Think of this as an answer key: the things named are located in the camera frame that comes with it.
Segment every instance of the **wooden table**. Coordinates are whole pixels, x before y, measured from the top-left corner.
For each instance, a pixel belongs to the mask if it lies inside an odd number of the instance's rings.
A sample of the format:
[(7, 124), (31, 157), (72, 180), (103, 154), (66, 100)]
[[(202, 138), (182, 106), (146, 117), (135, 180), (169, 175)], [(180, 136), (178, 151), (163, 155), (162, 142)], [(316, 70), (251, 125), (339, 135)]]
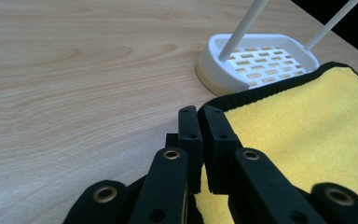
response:
[[(177, 111), (214, 98), (195, 73), (209, 37), (251, 4), (0, 0), (0, 224), (62, 223), (93, 183), (145, 175)], [(250, 33), (305, 43), (321, 27), (271, 0)], [(358, 50), (333, 33), (313, 53), (358, 72)]]

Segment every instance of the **black cloth edge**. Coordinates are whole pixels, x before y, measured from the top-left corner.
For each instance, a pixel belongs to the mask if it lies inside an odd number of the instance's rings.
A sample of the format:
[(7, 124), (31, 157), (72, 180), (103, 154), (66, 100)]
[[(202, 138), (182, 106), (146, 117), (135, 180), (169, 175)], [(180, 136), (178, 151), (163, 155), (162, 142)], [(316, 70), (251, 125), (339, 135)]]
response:
[(283, 81), (278, 81), (266, 85), (264, 87), (259, 87), (248, 91), (242, 91), (238, 93), (216, 97), (211, 101), (205, 103), (204, 105), (213, 106), (226, 112), (228, 110), (235, 109), (237, 107), (248, 105), (256, 101), (262, 100), (281, 91), (287, 91), (294, 87), (304, 85), (320, 77), (325, 71), (333, 67), (349, 67), (358, 76), (358, 73), (345, 63), (329, 62), (329, 63), (322, 64), (315, 71), (311, 73), (307, 73), (300, 77), (291, 77)]

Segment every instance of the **screw hole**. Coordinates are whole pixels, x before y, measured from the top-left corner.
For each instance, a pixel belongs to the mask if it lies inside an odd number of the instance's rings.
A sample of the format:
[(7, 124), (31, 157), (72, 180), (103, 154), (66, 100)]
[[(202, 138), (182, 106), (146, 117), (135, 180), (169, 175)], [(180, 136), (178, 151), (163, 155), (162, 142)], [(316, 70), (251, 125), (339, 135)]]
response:
[(161, 209), (156, 209), (149, 213), (149, 219), (154, 223), (158, 223), (164, 220), (164, 218), (165, 218), (165, 212), (162, 211)]
[(292, 211), (290, 213), (290, 218), (295, 223), (308, 223), (308, 218), (304, 214), (302, 214), (302, 213), (300, 213), (298, 211)]
[(324, 194), (334, 203), (343, 206), (351, 206), (354, 203), (353, 198), (340, 189), (327, 188), (324, 190)]
[(117, 196), (117, 189), (110, 186), (103, 186), (94, 191), (92, 199), (96, 203), (109, 203)]
[(245, 159), (248, 159), (248, 160), (251, 160), (251, 161), (257, 161), (258, 159), (260, 159), (260, 156), (253, 152), (253, 151), (244, 151), (242, 156), (245, 158)]
[(176, 160), (180, 157), (180, 152), (175, 150), (165, 151), (163, 156), (168, 160)]

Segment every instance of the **rectangular hole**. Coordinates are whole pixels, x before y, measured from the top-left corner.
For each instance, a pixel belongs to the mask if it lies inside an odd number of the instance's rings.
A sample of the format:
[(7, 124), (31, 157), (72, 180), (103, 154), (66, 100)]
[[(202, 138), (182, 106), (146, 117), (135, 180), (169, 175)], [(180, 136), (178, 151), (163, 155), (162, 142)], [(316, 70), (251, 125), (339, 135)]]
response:
[(280, 75), (279, 77), (280, 78), (287, 78), (287, 77), (290, 77), (290, 75), (289, 74), (283, 74), (283, 75)]
[(237, 65), (244, 65), (244, 64), (249, 64), (248, 61), (239, 61), (239, 62), (236, 62)]
[(251, 49), (245, 49), (246, 51), (257, 51), (257, 49), (255, 48), (251, 48)]
[(260, 73), (253, 73), (253, 74), (249, 74), (246, 75), (248, 78), (255, 78), (255, 77), (261, 77)]
[(269, 65), (269, 67), (277, 67), (277, 66), (279, 66), (278, 63), (269, 63), (268, 65)]
[(274, 80), (275, 80), (274, 77), (269, 77), (269, 78), (264, 78), (262, 81), (263, 81), (264, 83), (268, 83), (268, 82), (271, 82), (271, 81), (274, 81)]
[(245, 70), (244, 68), (239, 68), (239, 69), (237, 69), (237, 72), (238, 72), (238, 73), (245, 73), (246, 70)]
[(273, 74), (277, 74), (278, 71), (277, 70), (269, 70), (266, 73), (267, 73), (267, 75), (273, 75)]
[(287, 72), (287, 71), (293, 70), (293, 68), (291, 68), (291, 67), (284, 67), (284, 68), (282, 68), (282, 70), (283, 70), (284, 72)]
[(264, 68), (264, 66), (263, 66), (263, 65), (258, 65), (258, 66), (252, 66), (251, 68), (252, 68), (253, 70), (261, 70), (261, 69)]
[(241, 57), (242, 58), (252, 58), (253, 54), (242, 54)]
[(257, 63), (264, 63), (266, 61), (267, 61), (267, 59), (256, 59), (255, 60), (255, 62), (257, 62)]

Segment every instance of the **grid pattern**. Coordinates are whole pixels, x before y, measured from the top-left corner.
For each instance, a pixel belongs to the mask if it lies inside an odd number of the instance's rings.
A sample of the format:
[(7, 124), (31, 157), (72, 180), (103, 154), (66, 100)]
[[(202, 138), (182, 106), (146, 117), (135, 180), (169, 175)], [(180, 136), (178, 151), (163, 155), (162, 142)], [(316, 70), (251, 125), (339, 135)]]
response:
[(281, 47), (238, 48), (231, 53), (228, 62), (247, 80), (249, 89), (306, 73), (305, 68)]

